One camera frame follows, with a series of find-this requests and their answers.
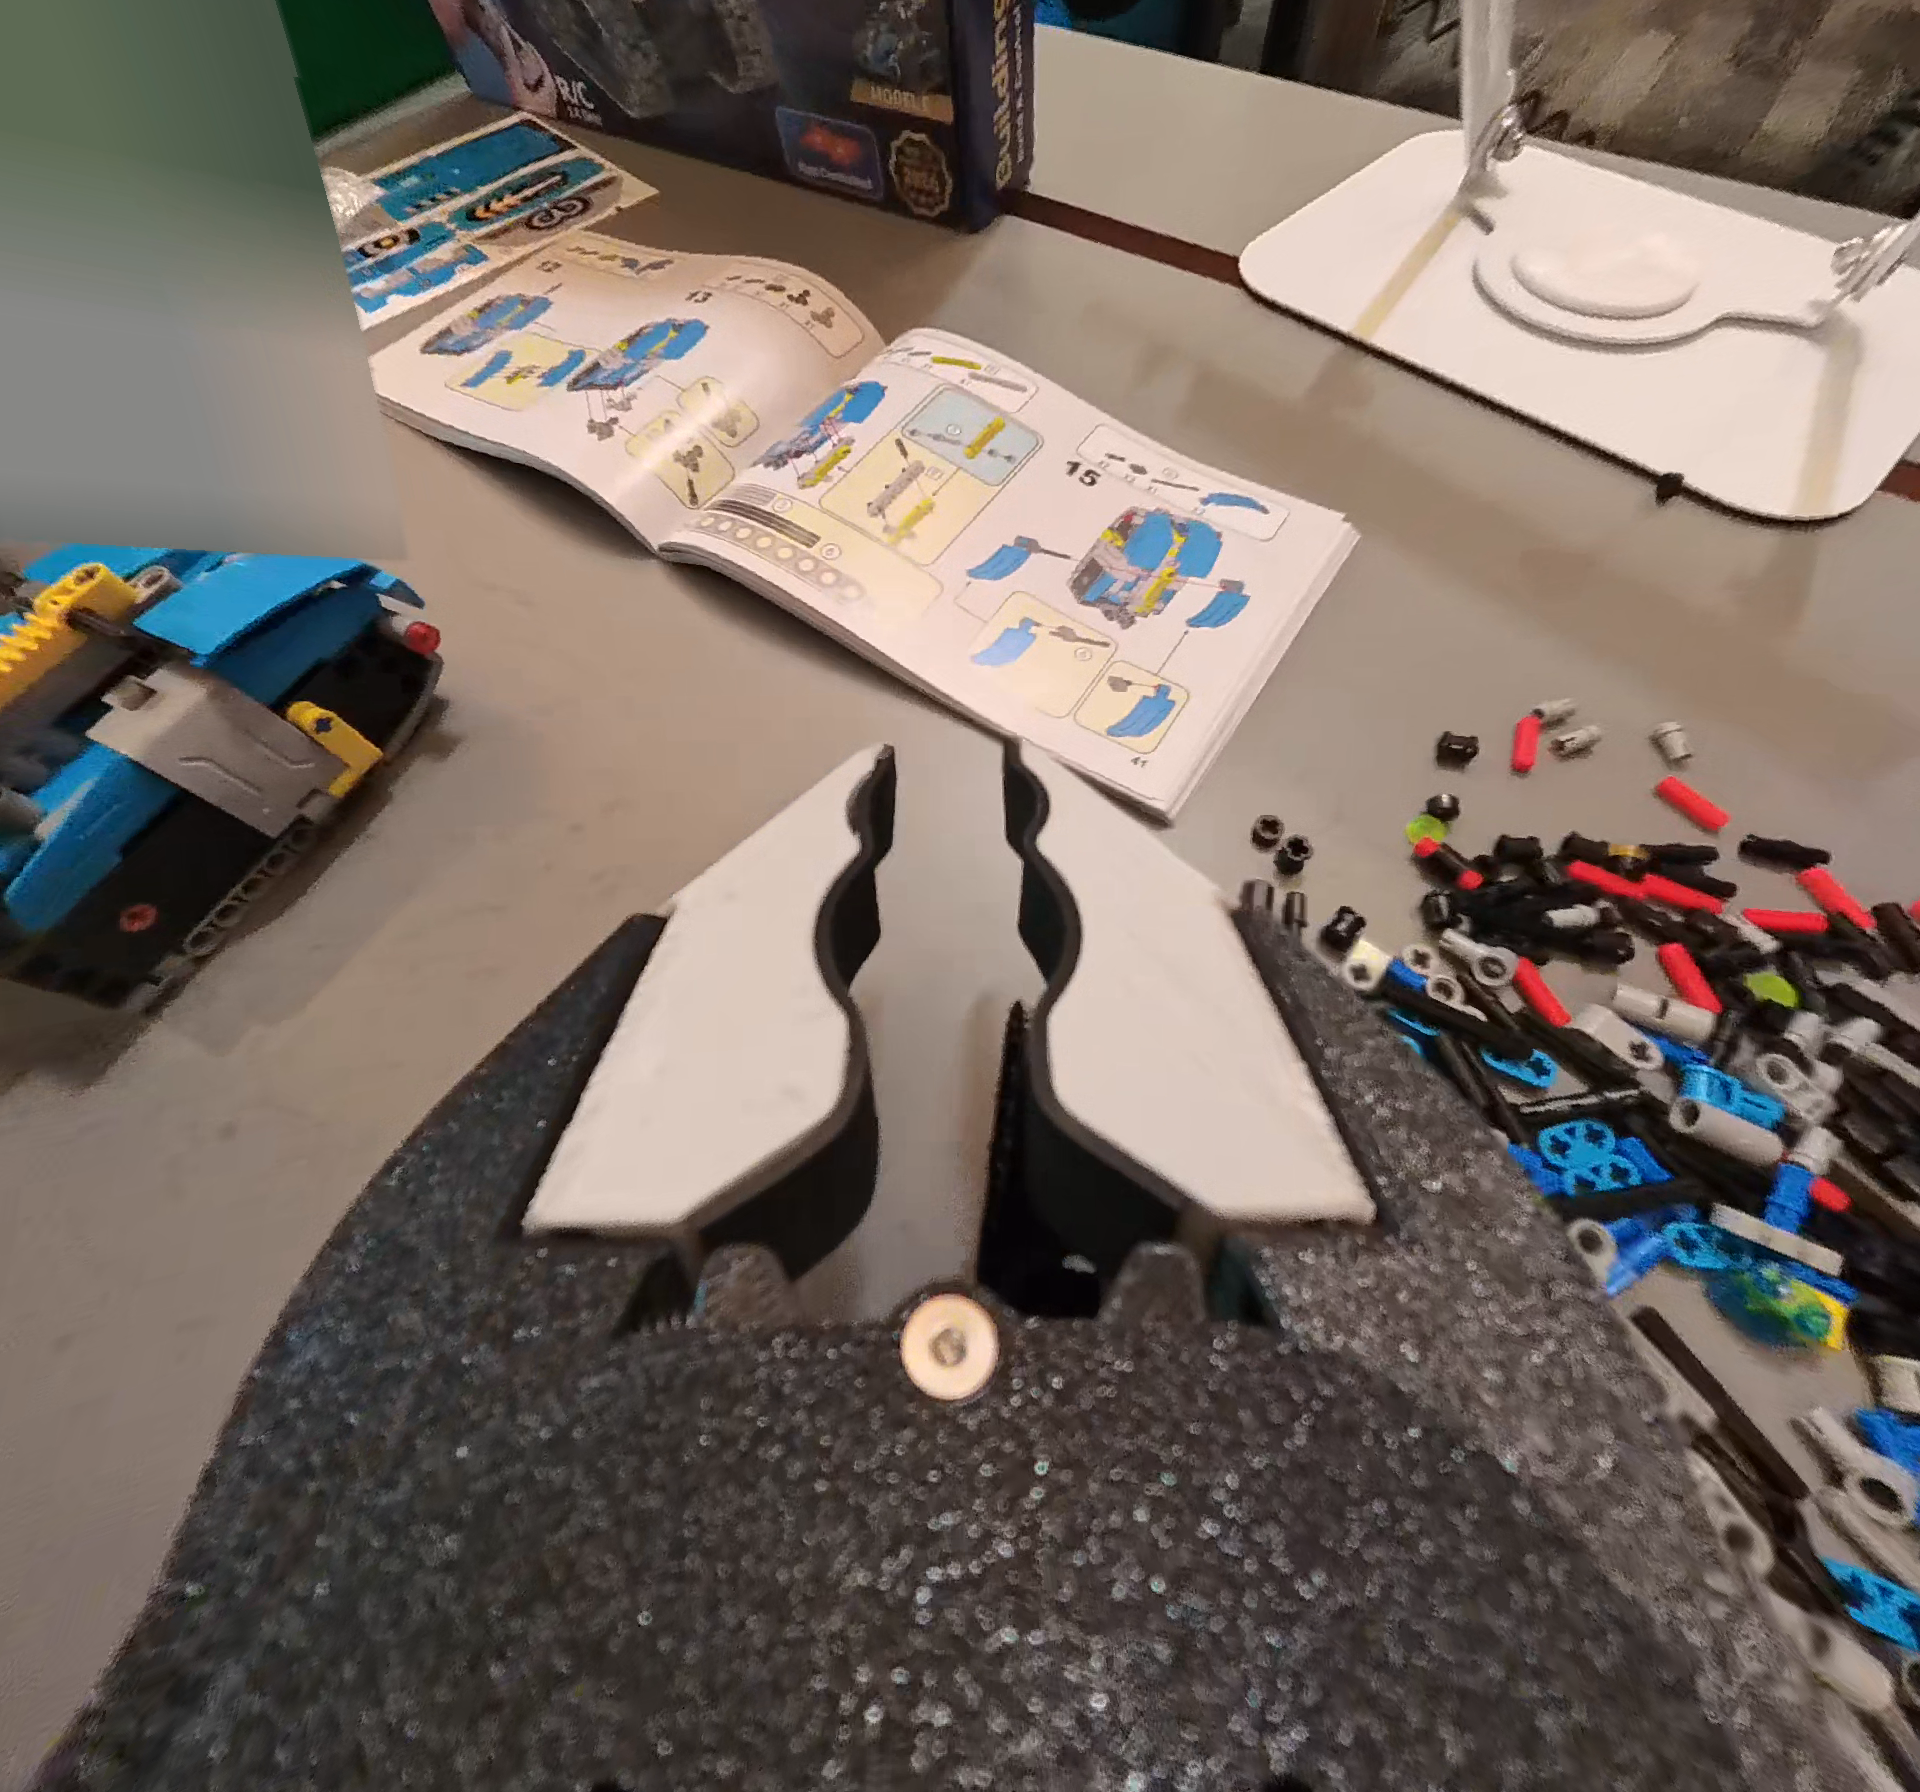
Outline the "dark blue toy kit box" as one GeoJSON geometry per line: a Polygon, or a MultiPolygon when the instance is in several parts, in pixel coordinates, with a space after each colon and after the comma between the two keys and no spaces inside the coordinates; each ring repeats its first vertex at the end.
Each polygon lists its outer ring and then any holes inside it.
{"type": "Polygon", "coordinates": [[[426,0],[479,98],[976,231],[1031,181],[1034,0],[426,0]]]}

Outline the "white instruction booklet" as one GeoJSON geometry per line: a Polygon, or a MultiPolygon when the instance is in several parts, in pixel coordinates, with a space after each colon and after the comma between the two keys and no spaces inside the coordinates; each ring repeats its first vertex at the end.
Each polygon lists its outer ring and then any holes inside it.
{"type": "Polygon", "coordinates": [[[581,490],[1154,820],[1356,545],[1336,510],[774,260],[565,233],[371,357],[426,436],[581,490]]]}

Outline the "grey desk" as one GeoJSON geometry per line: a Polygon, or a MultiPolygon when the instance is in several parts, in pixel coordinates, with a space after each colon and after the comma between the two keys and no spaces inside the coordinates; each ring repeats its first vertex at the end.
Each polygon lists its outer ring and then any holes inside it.
{"type": "MultiPolygon", "coordinates": [[[[637,143],[619,230],[823,274],[1181,452],[1341,512],[1356,552],[1169,841],[1225,888],[1260,813],[1380,929],[1441,730],[1474,826],[1669,836],[1655,723],[1740,822],[1916,891],[1916,469],[1836,523],[1752,523],[1259,303],[1239,252],[1419,113],[1038,35],[1021,212],[900,219],[637,143]]],[[[5,1788],[29,1788],[155,1586],[246,1368],[372,1173],[621,916],[871,742],[898,754],[856,981],[880,1166],[805,1286],[877,1315],[973,1268],[1015,929],[1001,751],[578,494],[386,424],[445,711],[301,889],[140,1026],[5,990],[5,1788]]]]}

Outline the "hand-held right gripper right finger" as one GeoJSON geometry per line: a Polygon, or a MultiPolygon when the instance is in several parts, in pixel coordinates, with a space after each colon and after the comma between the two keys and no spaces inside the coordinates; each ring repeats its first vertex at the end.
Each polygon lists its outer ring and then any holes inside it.
{"type": "Polygon", "coordinates": [[[1379,1222],[1379,1196],[1237,924],[1230,897],[1052,754],[1002,754],[1021,862],[1021,1189],[1117,1278],[1148,1245],[1379,1222]]]}

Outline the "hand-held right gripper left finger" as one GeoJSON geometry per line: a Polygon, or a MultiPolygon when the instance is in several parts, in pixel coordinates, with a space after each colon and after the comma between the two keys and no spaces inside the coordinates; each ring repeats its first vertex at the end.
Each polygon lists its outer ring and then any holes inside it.
{"type": "Polygon", "coordinates": [[[640,922],[637,981],[523,1212],[526,1235],[730,1245],[791,1278],[872,1203],[878,1108],[852,979],[880,940],[898,755],[832,767],[640,922]]]}

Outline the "pile of loose brick pieces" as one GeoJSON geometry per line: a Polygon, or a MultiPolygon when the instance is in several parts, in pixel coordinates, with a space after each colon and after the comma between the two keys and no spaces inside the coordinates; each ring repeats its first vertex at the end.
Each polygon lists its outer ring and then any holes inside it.
{"type": "Polygon", "coordinates": [[[1428,1098],[1490,1135],[1621,1347],[1864,1788],[1916,1788],[1916,903],[1832,853],[1686,822],[1463,836],[1479,742],[1405,826],[1419,903],[1311,919],[1302,826],[1259,816],[1259,959],[1315,959],[1428,1098]]]}

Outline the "blue yellow toy brick model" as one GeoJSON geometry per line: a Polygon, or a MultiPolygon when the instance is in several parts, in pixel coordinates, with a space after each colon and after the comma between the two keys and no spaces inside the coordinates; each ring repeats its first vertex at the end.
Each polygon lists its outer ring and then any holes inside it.
{"type": "Polygon", "coordinates": [[[5,566],[5,981],[145,1011],[192,978],[418,733],[423,612],[355,556],[5,566]]]}

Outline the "printed paper sheet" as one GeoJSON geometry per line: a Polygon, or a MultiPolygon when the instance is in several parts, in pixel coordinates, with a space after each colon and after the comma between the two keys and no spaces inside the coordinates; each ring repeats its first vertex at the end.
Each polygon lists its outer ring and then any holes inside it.
{"type": "Polygon", "coordinates": [[[559,123],[529,113],[359,173],[383,194],[378,222],[343,241],[365,331],[476,287],[549,241],[656,194],[559,123]]]}

